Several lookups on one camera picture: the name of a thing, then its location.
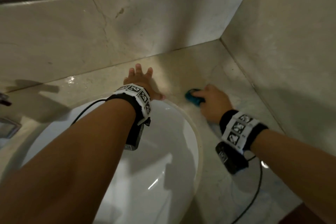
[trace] person's left hand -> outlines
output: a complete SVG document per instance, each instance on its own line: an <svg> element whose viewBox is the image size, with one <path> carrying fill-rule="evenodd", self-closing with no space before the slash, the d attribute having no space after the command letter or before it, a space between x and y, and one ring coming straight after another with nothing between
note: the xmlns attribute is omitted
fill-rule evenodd
<svg viewBox="0 0 336 224"><path fill-rule="evenodd" d="M144 87L149 93L150 100L164 100L166 97L161 93L153 90L149 81L153 76L153 68L149 68L147 73L143 74L140 64L135 65L135 70L133 67L129 69L128 77L124 79L124 85L129 83L134 83L138 86Z"/></svg>

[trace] forearm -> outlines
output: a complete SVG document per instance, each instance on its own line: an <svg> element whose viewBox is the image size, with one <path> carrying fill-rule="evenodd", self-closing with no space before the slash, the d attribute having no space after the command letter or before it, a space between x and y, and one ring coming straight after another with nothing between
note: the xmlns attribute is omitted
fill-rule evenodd
<svg viewBox="0 0 336 224"><path fill-rule="evenodd" d="M324 221L336 223L336 157L268 129L251 151Z"/></svg>
<svg viewBox="0 0 336 224"><path fill-rule="evenodd" d="M72 125L2 184L0 222L91 223L134 120L113 99Z"/></svg>

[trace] marble backsplash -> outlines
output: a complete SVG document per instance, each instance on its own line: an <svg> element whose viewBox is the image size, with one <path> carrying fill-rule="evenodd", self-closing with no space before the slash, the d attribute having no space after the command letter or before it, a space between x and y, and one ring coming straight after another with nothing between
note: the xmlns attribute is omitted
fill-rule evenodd
<svg viewBox="0 0 336 224"><path fill-rule="evenodd" d="M0 91L218 39L241 1L47 0L2 5Z"/></svg>

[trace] blue sponge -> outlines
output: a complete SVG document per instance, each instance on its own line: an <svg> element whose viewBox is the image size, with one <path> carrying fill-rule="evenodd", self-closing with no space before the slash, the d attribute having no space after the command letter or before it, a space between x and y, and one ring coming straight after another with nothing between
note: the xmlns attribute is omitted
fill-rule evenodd
<svg viewBox="0 0 336 224"><path fill-rule="evenodd" d="M199 91L200 89L191 89L191 90L188 90L188 92L184 95L185 98L193 103L195 106L199 107L200 106L200 103L202 102L205 102L205 99L204 98L198 98L198 97L194 97L193 95L191 95L191 93L195 92L195 91Z"/></svg>

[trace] marble wall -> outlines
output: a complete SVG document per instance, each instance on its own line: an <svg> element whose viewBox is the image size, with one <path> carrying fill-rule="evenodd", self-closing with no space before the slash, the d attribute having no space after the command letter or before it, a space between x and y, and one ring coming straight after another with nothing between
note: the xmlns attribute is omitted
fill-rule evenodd
<svg viewBox="0 0 336 224"><path fill-rule="evenodd" d="M241 1L48 0L2 5L0 91L218 39Z"/></svg>
<svg viewBox="0 0 336 224"><path fill-rule="evenodd" d="M244 0L222 40L290 136L336 154L336 0Z"/></svg>

